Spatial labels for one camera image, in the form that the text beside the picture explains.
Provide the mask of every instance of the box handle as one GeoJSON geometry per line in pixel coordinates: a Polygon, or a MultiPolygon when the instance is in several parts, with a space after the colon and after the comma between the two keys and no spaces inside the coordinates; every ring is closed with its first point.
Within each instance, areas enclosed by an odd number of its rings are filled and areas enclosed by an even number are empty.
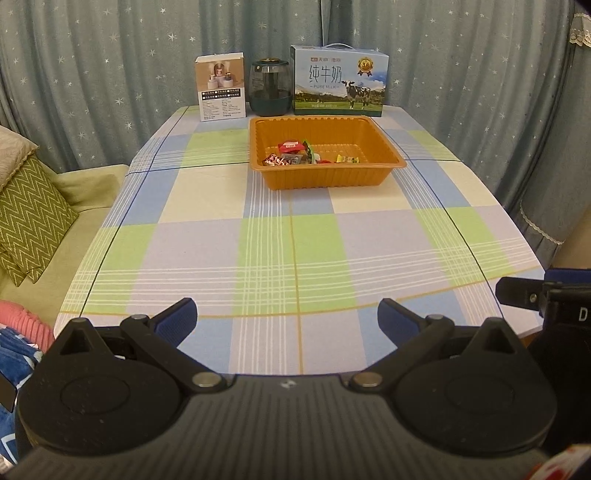
{"type": "Polygon", "coordinates": [[[337,47],[337,48],[342,48],[342,47],[346,47],[346,48],[350,48],[351,50],[354,50],[354,48],[351,45],[347,45],[346,43],[329,43],[328,45],[325,45],[325,48],[329,48],[329,47],[333,47],[335,45],[341,45],[341,47],[337,47]]]}

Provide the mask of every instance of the beige pillow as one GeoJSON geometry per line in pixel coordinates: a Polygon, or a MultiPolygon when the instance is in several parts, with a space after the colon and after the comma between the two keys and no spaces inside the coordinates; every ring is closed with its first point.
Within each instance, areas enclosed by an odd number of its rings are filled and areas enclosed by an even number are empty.
{"type": "Polygon", "coordinates": [[[0,190],[37,148],[22,135],[0,126],[0,190]]]}

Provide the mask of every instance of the sofa armrest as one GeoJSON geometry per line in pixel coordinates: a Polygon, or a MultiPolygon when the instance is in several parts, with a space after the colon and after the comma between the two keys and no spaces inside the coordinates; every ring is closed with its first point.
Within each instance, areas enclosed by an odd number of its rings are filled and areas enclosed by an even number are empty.
{"type": "Polygon", "coordinates": [[[57,174],[45,168],[50,181],[77,212],[112,207],[128,169],[127,165],[112,165],[57,174]]]}

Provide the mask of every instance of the black circular disc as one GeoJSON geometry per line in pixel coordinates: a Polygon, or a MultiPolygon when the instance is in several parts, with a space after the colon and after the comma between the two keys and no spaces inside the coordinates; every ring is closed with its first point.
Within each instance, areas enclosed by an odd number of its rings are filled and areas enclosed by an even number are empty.
{"type": "Polygon", "coordinates": [[[23,427],[31,443],[72,455],[120,452],[155,438],[181,400],[162,370],[108,354],[53,358],[43,373],[23,386],[17,404],[23,427]]]}
{"type": "Polygon", "coordinates": [[[496,456],[539,445],[554,418],[552,391],[511,355],[450,358],[416,368],[398,384],[402,420],[453,453],[496,456]]]}

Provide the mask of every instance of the product box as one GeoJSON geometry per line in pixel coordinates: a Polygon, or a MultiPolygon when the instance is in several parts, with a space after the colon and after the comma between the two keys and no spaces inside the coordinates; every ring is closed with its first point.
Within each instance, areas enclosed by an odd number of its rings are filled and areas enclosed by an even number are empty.
{"type": "Polygon", "coordinates": [[[203,122],[246,117],[244,54],[197,57],[195,77],[203,122]]]}
{"type": "Polygon", "coordinates": [[[382,116],[388,56],[338,45],[291,46],[294,113],[382,116]]]}

